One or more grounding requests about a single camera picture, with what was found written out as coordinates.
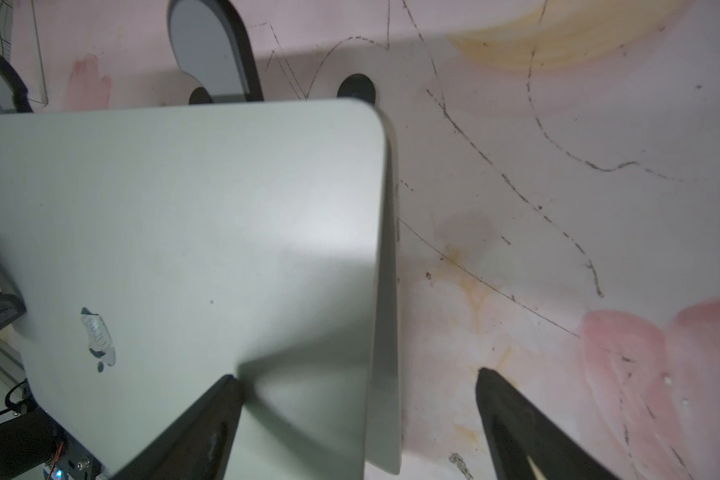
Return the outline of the silver laptop computer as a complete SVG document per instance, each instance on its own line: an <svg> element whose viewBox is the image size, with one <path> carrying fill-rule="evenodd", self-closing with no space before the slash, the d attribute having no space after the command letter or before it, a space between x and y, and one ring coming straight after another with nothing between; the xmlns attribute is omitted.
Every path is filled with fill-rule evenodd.
<svg viewBox="0 0 720 480"><path fill-rule="evenodd" d="M358 100L0 115L0 283L39 405L114 473L230 374L228 478L398 474L389 155Z"/></svg>

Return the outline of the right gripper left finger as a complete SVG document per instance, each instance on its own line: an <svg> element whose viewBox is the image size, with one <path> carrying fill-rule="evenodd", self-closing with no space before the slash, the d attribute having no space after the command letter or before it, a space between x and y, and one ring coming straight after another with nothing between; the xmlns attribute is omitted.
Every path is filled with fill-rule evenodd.
<svg viewBox="0 0 720 480"><path fill-rule="evenodd" d="M241 383L222 376L115 477L222 479L243 403Z"/></svg>

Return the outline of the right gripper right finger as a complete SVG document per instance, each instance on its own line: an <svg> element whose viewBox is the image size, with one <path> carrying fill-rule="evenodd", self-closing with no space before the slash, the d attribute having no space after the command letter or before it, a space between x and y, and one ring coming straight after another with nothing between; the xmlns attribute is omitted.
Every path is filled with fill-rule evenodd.
<svg viewBox="0 0 720 480"><path fill-rule="evenodd" d="M476 404L499 479L613 479L497 371L479 370Z"/></svg>

